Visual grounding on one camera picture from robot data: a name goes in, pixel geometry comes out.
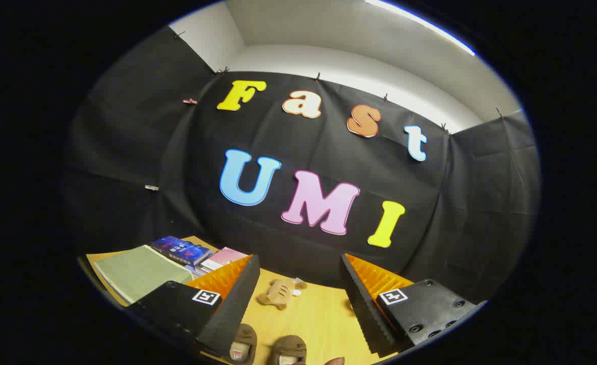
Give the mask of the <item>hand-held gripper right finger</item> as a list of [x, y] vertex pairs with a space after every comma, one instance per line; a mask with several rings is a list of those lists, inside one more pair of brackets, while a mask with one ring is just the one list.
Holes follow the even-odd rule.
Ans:
[[475, 304], [436, 280], [412, 282], [347, 253], [340, 257], [340, 276], [366, 343], [377, 355], [425, 346], [486, 304]]

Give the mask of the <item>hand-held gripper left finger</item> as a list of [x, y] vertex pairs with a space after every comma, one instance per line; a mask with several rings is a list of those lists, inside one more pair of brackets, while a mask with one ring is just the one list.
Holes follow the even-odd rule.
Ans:
[[166, 281], [126, 312], [178, 349], [227, 357], [259, 276], [259, 257], [247, 255], [188, 283]]

